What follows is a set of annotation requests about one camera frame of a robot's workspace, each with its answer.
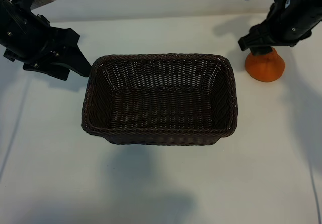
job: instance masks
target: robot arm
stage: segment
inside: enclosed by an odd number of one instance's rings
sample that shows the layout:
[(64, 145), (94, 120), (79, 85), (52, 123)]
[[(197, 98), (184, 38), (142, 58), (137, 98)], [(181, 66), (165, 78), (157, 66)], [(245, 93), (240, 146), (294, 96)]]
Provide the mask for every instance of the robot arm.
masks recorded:
[(250, 28), (239, 40), (242, 51), (253, 55), (272, 51), (271, 46), (294, 47), (312, 35), (312, 29), (322, 20), (322, 0), (274, 0), (266, 20)]
[(4, 57), (21, 61), (23, 69), (66, 80), (70, 70), (88, 77), (91, 65), (77, 46), (73, 29), (50, 26), (43, 15), (31, 10), (55, 0), (0, 0), (0, 44)]

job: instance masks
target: white surface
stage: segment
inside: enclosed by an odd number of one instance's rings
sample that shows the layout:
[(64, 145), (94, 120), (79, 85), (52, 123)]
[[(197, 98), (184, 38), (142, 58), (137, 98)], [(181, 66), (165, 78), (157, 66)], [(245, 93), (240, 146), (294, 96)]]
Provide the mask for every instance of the white surface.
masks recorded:
[(50, 20), (268, 12), (273, 0), (57, 0), (35, 10)]
[(89, 62), (108, 54), (228, 57), (238, 128), (210, 147), (115, 146), (89, 136), (80, 123), (87, 79), (72, 73), (63, 82), (0, 58), (0, 163), (12, 142), (1, 224), (318, 223), (309, 165), (321, 200), (322, 28), (294, 49), (279, 48), (285, 75), (261, 83), (243, 71), (237, 41), (263, 18), (54, 24), (81, 34)]

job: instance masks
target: basket rim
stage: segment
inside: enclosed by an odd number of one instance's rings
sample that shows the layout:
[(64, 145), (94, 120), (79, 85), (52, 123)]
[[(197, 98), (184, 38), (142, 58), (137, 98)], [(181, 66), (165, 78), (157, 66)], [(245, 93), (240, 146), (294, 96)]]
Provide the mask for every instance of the basket rim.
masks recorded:
[[(89, 119), (89, 115), (86, 114), (88, 107), (90, 106), (90, 101), (92, 100), (92, 92), (88, 91), (91, 84), (95, 82), (96, 79), (96, 73), (100, 68), (100, 65), (102, 62), (105, 62), (107, 60), (111, 60), (113, 58), (117, 59), (127, 59), (131, 58), (137, 58), (138, 60), (143, 59), (160, 59), (160, 58), (173, 58), (176, 59), (177, 57), (185, 56), (188, 58), (195, 58), (195, 57), (201, 57), (205, 59), (217, 59), (219, 60), (222, 65), (224, 66), (225, 70), (228, 72), (228, 75), (231, 77), (229, 81), (229, 95), (232, 96), (231, 99), (234, 104), (230, 105), (230, 112), (229, 115), (229, 124), (222, 129), (167, 129), (167, 128), (101, 128), (96, 127), (91, 123), (91, 120)], [(102, 56), (98, 58), (93, 66), (92, 70), (89, 76), (87, 89), (85, 93), (85, 100), (83, 103), (83, 109), (82, 109), (82, 129), (87, 132), (90, 135), (95, 136), (118, 136), (118, 135), (184, 135), (184, 136), (204, 136), (204, 137), (228, 137), (231, 136), (237, 127), (237, 116), (238, 116), (238, 105), (237, 105), (237, 96), (236, 96), (236, 90), (232, 91), (232, 89), (236, 89), (236, 82), (233, 74), (232, 67), (230, 65), (230, 62), (227, 58), (220, 56), (220, 55), (214, 55), (214, 54), (139, 54), (139, 55), (107, 55)]]

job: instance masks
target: brown wicker basket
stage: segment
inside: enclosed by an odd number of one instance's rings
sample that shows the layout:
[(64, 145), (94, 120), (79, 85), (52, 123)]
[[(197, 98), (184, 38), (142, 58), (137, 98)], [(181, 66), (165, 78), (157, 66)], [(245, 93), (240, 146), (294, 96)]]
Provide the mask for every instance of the brown wicker basket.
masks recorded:
[(237, 127), (236, 86), (217, 55), (111, 55), (95, 61), (82, 128), (114, 144), (213, 145)]

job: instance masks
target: orange object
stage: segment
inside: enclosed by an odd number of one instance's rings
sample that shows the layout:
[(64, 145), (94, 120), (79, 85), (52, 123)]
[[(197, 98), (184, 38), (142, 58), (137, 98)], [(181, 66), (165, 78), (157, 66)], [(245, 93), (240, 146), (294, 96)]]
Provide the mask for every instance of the orange object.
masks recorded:
[(250, 53), (245, 61), (245, 69), (259, 81), (272, 82), (283, 75), (285, 62), (273, 48), (273, 52), (265, 55), (253, 56)]

